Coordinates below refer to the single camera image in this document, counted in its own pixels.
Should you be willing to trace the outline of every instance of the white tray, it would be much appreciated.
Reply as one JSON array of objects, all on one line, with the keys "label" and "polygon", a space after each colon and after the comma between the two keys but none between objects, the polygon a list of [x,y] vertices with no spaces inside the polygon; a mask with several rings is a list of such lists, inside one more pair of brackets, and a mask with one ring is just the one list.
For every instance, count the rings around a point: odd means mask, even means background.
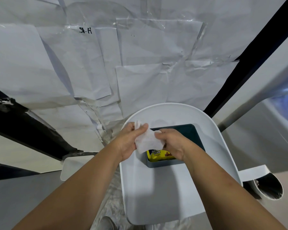
[{"label": "white tray", "polygon": [[[180,103],[162,103],[136,112],[126,123],[136,120],[148,123],[150,128],[193,124],[206,152],[242,184],[218,127],[201,110]],[[124,209],[132,224],[164,223],[205,211],[185,164],[148,168],[145,154],[134,151],[120,163],[120,171]]]}]

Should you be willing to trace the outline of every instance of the person's right hand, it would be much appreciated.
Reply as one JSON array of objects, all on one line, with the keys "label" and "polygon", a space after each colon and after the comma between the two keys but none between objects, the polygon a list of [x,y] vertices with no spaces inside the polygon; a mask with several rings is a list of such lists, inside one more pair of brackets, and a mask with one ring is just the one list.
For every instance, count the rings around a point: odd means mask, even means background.
[{"label": "person's right hand", "polygon": [[168,151],[176,159],[183,161],[186,148],[194,143],[175,129],[165,128],[160,129],[160,131],[162,133],[155,132],[155,137],[165,140],[164,150]]}]

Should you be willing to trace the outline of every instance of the hand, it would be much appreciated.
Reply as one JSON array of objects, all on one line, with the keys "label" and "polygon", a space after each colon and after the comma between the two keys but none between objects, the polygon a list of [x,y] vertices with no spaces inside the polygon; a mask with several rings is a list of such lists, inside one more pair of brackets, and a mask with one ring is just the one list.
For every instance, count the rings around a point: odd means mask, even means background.
[{"label": "hand", "polygon": [[164,150],[172,154],[176,159],[183,161],[184,152],[188,145],[193,142],[184,137],[179,131],[175,129],[165,128],[160,129],[162,133],[155,133],[157,139],[165,140]]},{"label": "hand", "polygon": [[128,159],[132,152],[137,149],[135,146],[135,138],[142,135],[148,129],[148,124],[143,124],[139,129],[134,130],[134,122],[128,123],[117,135],[117,137],[109,144],[114,146],[121,155],[121,161]]}]

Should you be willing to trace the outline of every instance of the person's left hand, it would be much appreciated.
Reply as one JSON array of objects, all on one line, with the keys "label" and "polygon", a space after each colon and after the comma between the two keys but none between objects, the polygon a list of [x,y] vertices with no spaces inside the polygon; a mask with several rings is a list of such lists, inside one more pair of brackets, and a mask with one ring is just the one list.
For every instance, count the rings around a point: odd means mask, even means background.
[{"label": "person's left hand", "polygon": [[128,159],[132,152],[137,149],[135,138],[142,135],[148,129],[148,124],[143,124],[139,129],[134,130],[134,122],[128,123],[109,144],[122,156],[122,161]]}]

